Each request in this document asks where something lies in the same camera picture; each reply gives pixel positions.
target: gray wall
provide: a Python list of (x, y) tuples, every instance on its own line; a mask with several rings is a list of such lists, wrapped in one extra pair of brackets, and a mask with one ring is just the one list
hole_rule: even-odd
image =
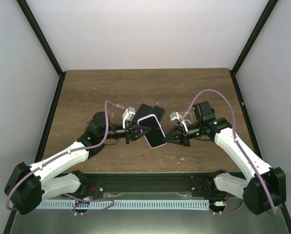
[(264, 159), (286, 173), (291, 215), (291, 0), (279, 1), (237, 78)]
[(15, 0), (0, 0), (0, 234), (10, 212), (4, 186), (32, 163), (58, 76)]
[(63, 70), (232, 68), (267, 0), (28, 0)]

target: smartphone screen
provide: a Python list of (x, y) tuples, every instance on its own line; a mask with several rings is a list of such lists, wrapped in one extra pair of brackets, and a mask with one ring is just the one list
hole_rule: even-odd
[(163, 142), (165, 134), (154, 114), (140, 118), (137, 123), (138, 125), (151, 128), (151, 132), (144, 136), (151, 148), (156, 148), (167, 144), (166, 142)]

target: phone case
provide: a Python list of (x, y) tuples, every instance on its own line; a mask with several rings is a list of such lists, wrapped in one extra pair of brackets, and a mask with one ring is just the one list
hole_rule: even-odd
[[(139, 122), (140, 122), (141, 120), (144, 120), (144, 119), (149, 118), (149, 117), (154, 117), (154, 118), (156, 119), (156, 121), (157, 121), (157, 123), (158, 123), (158, 125), (159, 125), (159, 128), (160, 128), (160, 130), (161, 130), (163, 136), (165, 137), (165, 134), (164, 134), (164, 132), (163, 132), (163, 130), (162, 130), (162, 128), (161, 128), (161, 125), (160, 125), (160, 123), (159, 123), (159, 121), (158, 121), (156, 115), (154, 115), (154, 114), (150, 114), (150, 115), (148, 115), (148, 116), (142, 117), (142, 118), (140, 118), (140, 119), (137, 120), (137, 123), (139, 124)], [(156, 147), (152, 147), (152, 146), (149, 144), (149, 146), (150, 146), (150, 148), (155, 149), (155, 148), (158, 148), (158, 147), (163, 146), (163, 145), (166, 145), (166, 144), (167, 144), (167, 143), (162, 144), (162, 145), (159, 145), (159, 146), (156, 146)]]

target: black metal frame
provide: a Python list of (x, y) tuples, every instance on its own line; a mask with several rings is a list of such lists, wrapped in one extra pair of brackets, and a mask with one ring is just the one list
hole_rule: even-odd
[[(40, 161), (42, 158), (42, 155), (44, 153), (44, 149), (46, 146), (46, 142), (49, 136), (49, 132), (51, 129), (54, 113), (56, 111), (56, 107), (58, 104), (58, 99), (63, 87), (63, 82), (65, 79), (66, 72), (63, 72), (57, 59), (55, 58), (45, 36), (43, 35), (32, 11), (30, 10), (26, 0), (17, 0), (20, 8), (22, 9), (24, 15), (26, 16), (28, 22), (30, 23), (32, 29), (34, 30), (38, 40), (40, 41), (42, 47), (44, 48), (47, 56), (49, 57), (49, 60), (51, 61), (54, 69), (56, 70), (57, 74), (59, 75), (59, 81), (58, 85), (54, 94), (54, 98), (50, 107), (50, 111), (48, 114), (48, 118), (42, 133), (42, 137), (40, 140), (40, 144), (38, 147), (38, 151), (36, 154), (35, 162)], [(252, 141), (252, 145), (254, 148), (255, 153), (262, 158), (261, 151), (259, 149), (259, 145), (257, 142), (257, 139), (255, 137), (252, 124), (246, 109), (246, 106), (244, 104), (244, 100), (240, 91), (240, 88), (238, 86), (236, 73), (240, 69), (242, 63), (244, 62), (247, 54), (249, 53), (250, 49), (252, 48), (255, 40), (257, 39), (260, 31), (262, 30), (264, 24), (266, 23), (267, 19), (269, 18), (271, 12), (273, 11), (274, 7), (276, 6), (278, 0), (269, 0), (264, 11), (262, 12), (255, 28), (253, 29), (250, 37), (248, 38), (240, 56), (238, 57), (234, 67), (232, 70), (230, 70), (231, 78), (235, 87), (235, 91), (237, 94), (238, 101), (241, 106), (242, 113), (244, 115), (245, 123), (248, 128), (248, 132)], [(235, 176), (241, 176), (241, 173), (234, 173)], [(148, 192), (151, 192), (153, 189), (157, 190), (158, 186), (161, 190), (167, 191), (167, 192), (187, 192), (191, 187), (200, 187), (204, 186), (204, 183), (207, 183), (208, 179), (211, 176), (211, 173), (186, 173), (186, 174), (179, 174), (179, 173), (171, 173), (171, 174), (125, 174), (125, 175), (114, 175), (114, 174), (104, 174), (101, 175), (95, 175), (95, 174), (88, 174), (88, 177), (91, 178), (91, 181), (95, 181), (96, 183), (99, 183), (103, 186), (106, 186), (105, 192), (114, 191), (114, 189), (118, 190), (118, 185), (120, 185), (123, 192), (132, 192), (137, 190), (147, 190)], [(133, 187), (129, 187), (128, 183), (125, 183), (126, 180), (133, 180), (135, 183), (139, 184), (139, 186), (136, 186), (135, 184)], [(142, 185), (142, 181), (149, 181), (153, 180), (154, 183), (152, 185), (148, 186), (147, 189)], [(203, 189), (196, 189), (196, 191), (191, 191), (193, 196), (203, 196), (206, 198), (214, 198), (214, 197), (207, 197), (205, 194), (207, 194), (207, 191), (204, 191)], [(223, 197), (224, 194), (218, 193), (216, 197)], [(286, 225), (288, 227), (288, 230), (291, 234), (291, 219), (289, 216), (289, 213), (287, 211), (286, 205), (282, 205), (282, 214), (284, 216)], [(9, 220), (6, 224), (4, 234), (9, 234), (11, 232), (11, 228), (15, 219), (16, 211), (12, 211)]]

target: wooden tabletop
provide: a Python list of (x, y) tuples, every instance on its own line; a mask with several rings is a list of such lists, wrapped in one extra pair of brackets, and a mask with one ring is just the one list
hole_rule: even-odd
[[(186, 111), (195, 95), (207, 88), (220, 91), (230, 101), (236, 131), (252, 148), (228, 69), (85, 70), (66, 74), (43, 158), (63, 150), (82, 135), (94, 113), (104, 111), (107, 99), (136, 110), (142, 103), (164, 108), (161, 126), (167, 132), (173, 126), (169, 114)], [(205, 100), (215, 109), (216, 117), (225, 117), (232, 123), (230, 110), (219, 95), (204, 93), (196, 103)], [(110, 121), (121, 123), (123, 111), (114, 106), (108, 110)], [(191, 147), (167, 144), (151, 149), (141, 138), (130, 145), (125, 144), (125, 139), (117, 145), (107, 145), (98, 155), (68, 171), (212, 172), (220, 169), (239, 171), (229, 156), (211, 141), (193, 139)]]

